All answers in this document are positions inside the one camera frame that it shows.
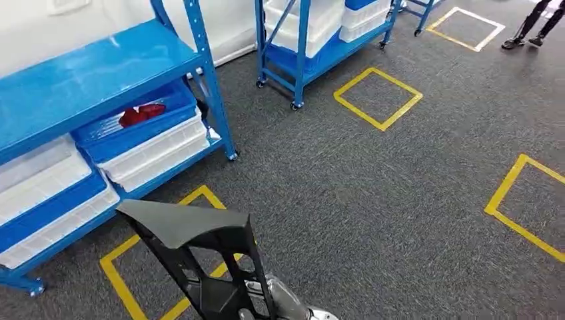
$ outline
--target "stacked white bins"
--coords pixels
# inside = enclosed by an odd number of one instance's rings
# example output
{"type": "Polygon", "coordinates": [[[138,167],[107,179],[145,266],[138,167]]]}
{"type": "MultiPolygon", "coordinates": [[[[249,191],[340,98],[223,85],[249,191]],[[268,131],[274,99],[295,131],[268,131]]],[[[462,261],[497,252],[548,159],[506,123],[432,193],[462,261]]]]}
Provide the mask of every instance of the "stacked white bins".
{"type": "Polygon", "coordinates": [[[376,0],[359,10],[345,9],[339,39],[351,42],[380,27],[390,9],[389,0],[376,0]]]}
{"type": "MultiPolygon", "coordinates": [[[[288,5],[288,0],[270,0],[265,4],[265,29],[270,37],[288,5]]],[[[306,56],[313,58],[341,27],[344,0],[311,0],[306,33],[306,56]]],[[[300,0],[296,0],[282,23],[273,44],[298,53],[300,0]]]]}
{"type": "Polygon", "coordinates": [[[131,192],[210,146],[196,115],[98,166],[110,180],[131,192]]]}
{"type": "MultiPolygon", "coordinates": [[[[84,183],[92,173],[68,135],[5,163],[0,166],[0,228],[67,188],[84,183]]],[[[116,204],[119,196],[105,183],[105,189],[86,202],[2,251],[0,265],[17,268],[116,204]]]]}

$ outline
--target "yellow tape square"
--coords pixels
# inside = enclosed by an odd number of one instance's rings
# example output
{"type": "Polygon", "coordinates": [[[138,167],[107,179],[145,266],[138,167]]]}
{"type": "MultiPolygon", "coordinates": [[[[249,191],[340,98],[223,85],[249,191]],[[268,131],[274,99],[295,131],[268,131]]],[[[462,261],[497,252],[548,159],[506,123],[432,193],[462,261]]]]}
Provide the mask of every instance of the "yellow tape square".
{"type": "Polygon", "coordinates": [[[535,168],[547,173],[552,178],[555,178],[559,182],[565,184],[565,177],[547,168],[545,165],[533,160],[527,155],[521,154],[518,157],[518,160],[516,160],[514,166],[512,166],[512,168],[504,178],[503,182],[500,184],[500,186],[492,196],[492,198],[490,199],[490,201],[488,202],[488,204],[486,205],[486,207],[484,208],[484,212],[488,213],[489,215],[493,215],[495,218],[500,220],[500,222],[509,226],[509,228],[521,234],[523,237],[531,241],[533,244],[542,248],[545,252],[555,257],[555,259],[561,262],[565,262],[565,253],[560,252],[559,250],[553,248],[549,244],[543,242],[540,238],[536,237],[528,230],[525,230],[525,228],[513,222],[512,220],[510,220],[509,218],[507,218],[505,215],[503,215],[501,212],[498,211],[499,204],[502,202],[504,196],[506,196],[507,192],[510,190],[510,187],[514,184],[516,178],[518,177],[518,175],[520,174],[520,172],[527,163],[533,165],[535,168]]]}
{"type": "MultiPolygon", "coordinates": [[[[189,203],[193,202],[197,197],[203,195],[206,197],[208,202],[216,208],[216,209],[226,209],[226,207],[221,203],[220,199],[216,197],[214,193],[206,185],[200,186],[198,189],[194,190],[190,195],[187,195],[184,199],[182,199],[179,204],[180,205],[188,205],[189,203]]],[[[148,320],[143,310],[129,291],[129,288],[123,281],[122,277],[114,267],[112,260],[116,259],[120,255],[122,255],[125,251],[133,247],[138,241],[139,236],[134,235],[124,243],[116,247],[116,249],[112,250],[110,253],[105,255],[102,259],[100,259],[100,266],[102,270],[106,273],[108,280],[114,287],[117,295],[122,300],[124,306],[126,307],[127,311],[131,315],[133,320],[148,320]]],[[[236,253],[233,255],[236,261],[239,261],[243,255],[240,253],[236,253]]],[[[220,264],[211,274],[211,277],[222,277],[224,273],[227,271],[227,266],[225,263],[220,264]]],[[[182,312],[190,307],[191,303],[186,298],[183,297],[171,310],[167,311],[162,317],[161,320],[173,320],[179,317],[182,312]]]]}
{"type": "Polygon", "coordinates": [[[439,18],[438,21],[436,21],[436,22],[432,23],[431,25],[429,25],[429,26],[426,28],[426,30],[429,31],[429,32],[431,32],[431,33],[433,33],[433,34],[435,34],[435,35],[439,35],[440,37],[442,37],[442,38],[444,38],[444,39],[447,39],[447,40],[449,40],[449,41],[451,41],[451,42],[455,42],[455,43],[457,43],[458,45],[462,45],[463,47],[465,47],[465,48],[467,48],[467,49],[469,49],[469,50],[473,50],[473,51],[475,51],[475,52],[479,52],[479,51],[480,51],[482,48],[484,48],[491,40],[493,40],[494,37],[496,37],[497,34],[499,34],[502,30],[504,30],[504,28],[505,28],[505,26],[504,26],[504,25],[501,25],[501,24],[498,23],[498,22],[494,22],[494,21],[492,21],[492,20],[483,18],[483,17],[481,17],[481,16],[479,16],[479,15],[473,13],[473,12],[470,12],[470,11],[467,11],[467,10],[463,10],[463,9],[461,9],[461,8],[459,8],[459,7],[453,7],[453,9],[451,9],[451,10],[450,10],[448,13],[446,13],[443,17],[439,18]],[[490,25],[493,25],[493,26],[495,26],[496,28],[495,28],[495,30],[493,30],[493,32],[491,32],[488,36],[486,36],[486,38],[484,38],[484,40],[482,40],[481,42],[479,42],[479,44],[477,44],[477,45],[474,46],[474,47],[473,47],[472,45],[468,45],[468,44],[466,44],[466,43],[464,43],[464,42],[461,42],[461,41],[459,41],[459,40],[457,40],[457,39],[455,39],[455,38],[452,38],[452,37],[450,37],[450,36],[448,36],[448,35],[445,35],[445,34],[443,34],[443,33],[441,33],[441,32],[439,32],[439,31],[436,30],[436,28],[437,28],[443,21],[447,20],[447,18],[449,18],[451,15],[453,15],[453,14],[456,13],[456,12],[461,12],[461,13],[463,13],[463,14],[465,14],[465,15],[468,15],[469,17],[473,17],[473,18],[475,18],[475,19],[477,19],[477,20],[480,20],[480,21],[483,21],[483,22],[488,23],[488,24],[490,24],[490,25]]]}
{"type": "Polygon", "coordinates": [[[410,110],[410,108],[412,106],[414,106],[416,104],[416,102],[418,102],[420,99],[422,99],[422,97],[424,97],[424,95],[422,93],[420,93],[419,91],[417,91],[416,89],[414,89],[411,86],[403,83],[400,80],[397,80],[397,79],[391,77],[390,75],[387,75],[386,73],[384,73],[381,70],[378,70],[377,68],[374,68],[374,67],[371,67],[371,68],[363,71],[360,75],[358,75],[357,77],[353,78],[353,80],[346,83],[338,91],[334,92],[334,98],[339,103],[341,103],[347,109],[353,111],[353,113],[355,113],[359,117],[363,118],[365,121],[369,122],[371,125],[373,125],[374,127],[376,127],[377,129],[379,129],[381,131],[385,131],[388,127],[390,127],[396,120],[398,120],[398,118],[402,117],[402,115],[404,115],[406,112],[408,112],[408,110],[410,110]],[[398,85],[399,87],[403,88],[404,90],[406,90],[406,91],[408,91],[408,92],[410,92],[414,95],[414,97],[412,97],[412,99],[408,100],[408,102],[406,102],[397,112],[395,112],[392,116],[390,116],[383,123],[380,123],[377,120],[373,119],[372,117],[370,117],[365,112],[361,111],[359,108],[352,105],[350,102],[348,102],[346,99],[344,99],[341,96],[343,93],[345,93],[345,91],[348,91],[349,89],[351,89],[351,87],[353,87],[354,85],[359,83],[359,81],[363,80],[364,78],[366,78],[371,73],[376,73],[377,75],[380,75],[381,77],[385,78],[386,80],[394,83],[395,85],[398,85]]]}

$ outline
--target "person's leg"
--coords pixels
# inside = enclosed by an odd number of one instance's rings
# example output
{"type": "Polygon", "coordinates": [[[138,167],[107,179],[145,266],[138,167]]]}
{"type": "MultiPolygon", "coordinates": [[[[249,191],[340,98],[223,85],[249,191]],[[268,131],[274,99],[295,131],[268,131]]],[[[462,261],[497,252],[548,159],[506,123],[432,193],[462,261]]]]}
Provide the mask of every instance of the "person's leg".
{"type": "Polygon", "coordinates": [[[538,4],[534,7],[534,10],[532,10],[532,12],[526,17],[526,20],[523,22],[516,35],[513,38],[506,40],[502,44],[502,48],[513,49],[517,46],[524,45],[524,38],[541,17],[549,2],[551,2],[551,0],[541,0],[538,2],[538,4]]]}
{"type": "Polygon", "coordinates": [[[530,39],[530,43],[541,47],[544,44],[543,38],[545,38],[549,33],[549,31],[551,31],[551,29],[553,29],[553,27],[557,25],[557,22],[561,20],[564,11],[565,11],[565,0],[561,1],[561,4],[559,4],[559,8],[555,10],[551,18],[549,18],[548,22],[540,30],[538,35],[535,38],[530,39]]]}

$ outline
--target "red item in bin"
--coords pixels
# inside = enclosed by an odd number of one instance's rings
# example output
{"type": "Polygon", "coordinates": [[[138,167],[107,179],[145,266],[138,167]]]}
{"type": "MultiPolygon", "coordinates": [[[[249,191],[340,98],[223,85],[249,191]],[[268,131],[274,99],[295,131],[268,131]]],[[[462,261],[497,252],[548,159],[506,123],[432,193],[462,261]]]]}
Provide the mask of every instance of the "red item in bin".
{"type": "Polygon", "coordinates": [[[139,113],[147,115],[147,119],[151,119],[165,112],[165,105],[162,103],[150,103],[139,107],[139,113]]]}
{"type": "Polygon", "coordinates": [[[146,113],[138,113],[134,108],[130,108],[126,109],[124,115],[119,119],[118,122],[122,127],[127,128],[147,119],[149,119],[149,117],[146,113]]]}

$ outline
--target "blue metal shelf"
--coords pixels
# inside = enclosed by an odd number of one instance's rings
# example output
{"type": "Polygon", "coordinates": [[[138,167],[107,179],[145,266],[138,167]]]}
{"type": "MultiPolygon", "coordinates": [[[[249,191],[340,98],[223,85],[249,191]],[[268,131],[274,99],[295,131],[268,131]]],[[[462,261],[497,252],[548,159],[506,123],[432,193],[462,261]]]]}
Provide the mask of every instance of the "blue metal shelf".
{"type": "Polygon", "coordinates": [[[151,20],[0,79],[0,164],[203,62],[202,55],[151,20]]]}
{"type": "Polygon", "coordinates": [[[422,2],[422,1],[419,1],[419,0],[407,0],[407,1],[414,3],[415,5],[419,5],[420,7],[425,8],[423,13],[412,10],[409,6],[407,8],[404,8],[404,11],[406,11],[407,13],[410,13],[410,14],[413,14],[417,17],[420,17],[420,23],[418,24],[418,27],[414,31],[414,36],[418,37],[418,35],[424,29],[424,25],[426,24],[426,21],[428,20],[428,16],[430,15],[430,12],[432,12],[433,9],[437,8],[437,6],[440,5],[445,0],[430,0],[430,2],[428,2],[428,3],[425,3],[425,2],[422,2]]]}
{"type": "MultiPolygon", "coordinates": [[[[54,138],[74,131],[163,85],[191,73],[215,118],[221,140],[149,181],[122,199],[140,198],[223,147],[236,159],[216,71],[198,0],[184,0],[195,50],[182,42],[162,0],[151,0],[155,19],[0,79],[0,165],[54,138]],[[201,68],[201,77],[196,69],[201,68]]],[[[0,265],[0,284],[43,291],[39,279],[25,276],[114,214],[104,211],[16,269],[0,265]]]]}
{"type": "MultiPolygon", "coordinates": [[[[357,50],[366,45],[368,42],[373,41],[379,35],[382,35],[391,28],[392,23],[390,21],[387,21],[375,30],[372,30],[371,32],[350,43],[344,41],[336,41],[335,43],[333,43],[334,45],[329,48],[328,54],[324,55],[318,65],[316,65],[315,69],[303,73],[302,82],[304,83],[304,85],[307,85],[310,82],[316,80],[328,70],[338,65],[341,61],[347,59],[347,57],[357,52],[357,50]]],[[[295,76],[296,69],[294,68],[294,66],[271,60],[268,57],[267,61],[281,68],[284,72],[295,76]]]]}
{"type": "Polygon", "coordinates": [[[389,42],[390,36],[392,33],[392,28],[394,27],[394,23],[396,21],[396,16],[398,15],[398,10],[400,9],[400,1],[396,1],[395,6],[393,7],[392,13],[390,17],[383,23],[381,26],[375,28],[374,30],[368,32],[367,34],[363,35],[359,39],[346,43],[337,39],[336,41],[331,41],[328,43],[327,49],[326,47],[324,50],[324,55],[320,58],[319,63],[316,64],[316,67],[313,70],[305,70],[304,62],[306,59],[306,32],[308,29],[308,14],[310,8],[310,0],[302,0],[300,2],[300,23],[299,23],[299,34],[298,34],[298,53],[296,64],[290,65],[287,62],[282,61],[275,61],[274,59],[269,59],[267,55],[268,48],[271,45],[274,37],[277,35],[279,27],[283,24],[284,19],[286,19],[286,15],[290,11],[290,8],[294,4],[294,0],[290,0],[288,2],[288,6],[285,9],[281,20],[277,23],[273,34],[267,39],[265,25],[263,23],[264,17],[264,9],[263,9],[263,1],[262,0],[255,0],[255,16],[257,22],[257,43],[258,43],[258,56],[259,56],[259,79],[257,81],[257,85],[259,87],[263,86],[263,83],[267,80],[267,78],[271,78],[276,82],[280,83],[287,89],[291,90],[294,93],[294,100],[291,103],[291,107],[293,110],[301,108],[304,105],[304,101],[302,100],[303,93],[304,93],[304,86],[309,84],[310,82],[314,81],[330,69],[332,69],[335,65],[340,63],[341,61],[345,60],[347,57],[351,56],[353,53],[357,52],[360,48],[365,46],[366,44],[373,41],[379,35],[384,34],[383,40],[380,42],[381,49],[389,42]],[[288,73],[291,77],[294,78],[294,83],[290,83],[287,80],[283,79],[280,75],[275,73],[273,70],[270,70],[267,67],[267,63],[272,63],[279,69],[283,70],[285,73],[288,73]]]}

